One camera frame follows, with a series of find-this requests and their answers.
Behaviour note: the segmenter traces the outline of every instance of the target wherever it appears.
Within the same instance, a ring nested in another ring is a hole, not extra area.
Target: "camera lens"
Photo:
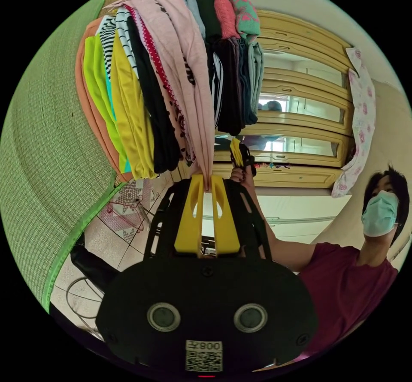
[[[158,303],[149,308],[147,320],[157,331],[171,332],[179,326],[180,314],[173,305]]]
[[[265,326],[267,312],[258,304],[243,305],[236,311],[233,321],[242,332],[257,332]]]

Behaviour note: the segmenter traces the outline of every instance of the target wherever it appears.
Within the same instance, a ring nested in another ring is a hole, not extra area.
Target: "face mask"
[[[364,234],[376,238],[389,233],[395,227],[398,204],[394,193],[381,190],[369,201],[362,215]]]

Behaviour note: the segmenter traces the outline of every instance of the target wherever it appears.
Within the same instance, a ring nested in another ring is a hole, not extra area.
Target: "yellow shirt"
[[[126,151],[120,139],[107,93],[103,48],[99,36],[86,38],[83,73],[90,96],[106,123],[113,146],[119,153],[119,169],[123,170],[127,161]]]
[[[116,31],[112,55],[112,101],[121,142],[135,179],[156,178],[154,138],[139,80]]]

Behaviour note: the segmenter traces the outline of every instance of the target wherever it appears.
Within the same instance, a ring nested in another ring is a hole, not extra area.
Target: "hand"
[[[246,167],[246,171],[243,171],[241,168],[233,168],[230,179],[244,186],[252,197],[255,195],[252,168],[250,165]]]

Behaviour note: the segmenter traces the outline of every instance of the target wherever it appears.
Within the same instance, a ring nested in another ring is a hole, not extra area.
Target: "pink shirt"
[[[398,272],[388,260],[374,268],[356,266],[358,255],[359,249],[352,246],[317,244],[309,265],[299,274],[319,320],[306,357],[332,346],[365,320],[394,282]]]

